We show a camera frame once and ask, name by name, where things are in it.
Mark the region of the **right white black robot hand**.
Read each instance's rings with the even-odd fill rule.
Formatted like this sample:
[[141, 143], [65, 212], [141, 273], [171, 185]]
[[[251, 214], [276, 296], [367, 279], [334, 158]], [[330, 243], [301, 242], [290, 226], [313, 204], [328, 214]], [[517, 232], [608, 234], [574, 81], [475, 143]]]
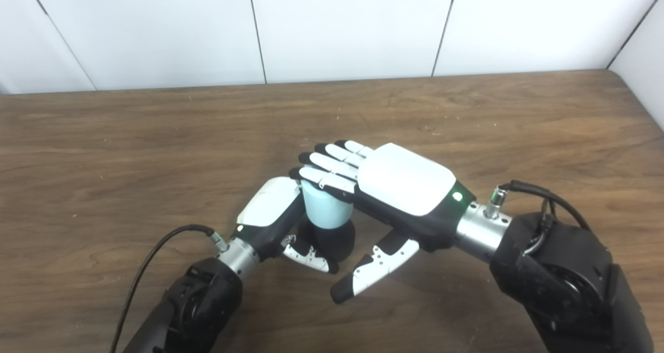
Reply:
[[308, 181], [392, 230], [353, 270], [330, 287], [342, 304], [400, 268], [418, 251], [452, 247], [476, 197], [450, 171], [395, 143], [375, 149], [351, 140], [318, 143], [288, 175]]

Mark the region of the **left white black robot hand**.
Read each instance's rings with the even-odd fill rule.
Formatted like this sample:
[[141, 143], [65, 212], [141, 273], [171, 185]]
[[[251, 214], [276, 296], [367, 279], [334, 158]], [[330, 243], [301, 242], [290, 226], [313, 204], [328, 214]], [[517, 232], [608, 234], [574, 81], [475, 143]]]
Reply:
[[240, 212], [229, 249], [219, 259], [242, 280], [259, 263], [279, 256], [336, 274], [337, 263], [326, 259], [303, 237], [290, 233], [304, 213], [303, 195], [295, 180], [277, 177], [266, 181]]

